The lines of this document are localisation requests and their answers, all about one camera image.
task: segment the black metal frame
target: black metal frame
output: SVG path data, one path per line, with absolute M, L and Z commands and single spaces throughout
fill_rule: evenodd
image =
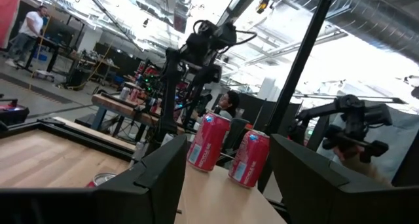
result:
M 283 86 L 281 94 L 276 102 L 273 114 L 269 120 L 268 126 L 266 127 L 265 133 L 269 136 L 271 134 L 277 133 L 280 128 L 282 119 L 287 111 L 289 102 L 293 97 L 297 84 L 300 80 L 301 73 L 304 70 L 308 57 L 313 49 L 314 44 L 316 43 L 316 39 L 319 35 L 320 29 L 323 25 L 323 22 L 329 12 L 329 8 L 332 4 L 333 0 L 320 0 L 317 9 L 313 13 L 313 17 L 308 25 L 306 34 L 302 40 L 301 46 L 293 65 L 291 66 L 291 70 L 289 71 L 288 78 Z M 267 162 L 263 168 L 261 176 L 259 178 L 257 188 L 258 190 L 263 193 L 266 185 L 269 181 L 269 178 L 272 174 L 272 167 L 269 162 Z
M 33 130 L 42 130 L 127 162 L 131 161 L 131 156 L 134 153 L 131 149 L 122 147 L 82 130 L 70 127 L 64 122 L 60 122 L 52 118 L 39 119 L 37 122 L 10 126 L 8 129 L 9 130 L 7 131 L 0 132 L 0 139 Z

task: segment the concrete floor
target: concrete floor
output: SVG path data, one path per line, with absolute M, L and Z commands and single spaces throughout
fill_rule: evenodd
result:
M 50 59 L 50 53 L 43 54 L 46 54 L 48 56 L 48 60 L 46 62 L 40 62 L 34 59 L 32 61 L 32 69 L 35 68 L 46 70 L 46 66 L 48 65 L 48 61 Z M 107 92 L 115 91 L 115 89 L 106 86 L 103 87 L 100 86 L 98 83 L 93 82 L 87 83 L 83 90 L 77 92 L 57 88 L 54 85 L 65 80 L 62 76 L 56 75 L 56 80 L 54 83 L 43 79 L 33 79 L 31 78 L 31 74 L 29 72 L 24 70 L 16 70 L 13 67 L 5 65 L 4 61 L 5 59 L 0 55 L 0 73 L 24 81 L 28 83 L 30 87 L 36 86 L 42 88 L 43 90 L 46 90 L 53 94 L 57 94 L 70 101 L 70 103 L 55 102 L 45 97 L 42 97 L 39 94 L 34 94 L 34 92 L 31 91 L 31 89 L 29 89 L 30 87 L 22 88 L 8 81 L 0 79 L 0 93 L 4 94 L 6 98 L 17 98 L 18 103 L 20 105 L 24 105 L 29 108 L 30 114 L 26 122 L 36 121 L 37 119 L 45 117 L 56 116 L 63 117 L 70 121 L 74 121 L 79 117 L 96 113 L 96 111 L 98 110 L 98 108 L 93 106 L 91 102 L 92 92 L 95 89 L 95 87 L 99 86 Z M 54 66 L 54 69 L 68 71 L 70 64 L 71 62 L 69 60 L 62 56 L 59 56 Z M 114 116 L 114 114 L 108 113 L 106 117 L 111 118 Z M 119 133 L 120 137 L 127 138 L 128 134 L 135 136 L 137 132 L 136 126 L 130 128 L 128 120 L 126 120 L 126 122 L 122 125 L 122 128 L 125 128 L 125 130 L 121 130 L 121 132 Z M 273 175 L 270 178 L 270 181 L 268 182 L 268 185 L 264 192 L 264 196 L 277 202 L 280 202 L 282 199 L 280 190 L 276 185 Z

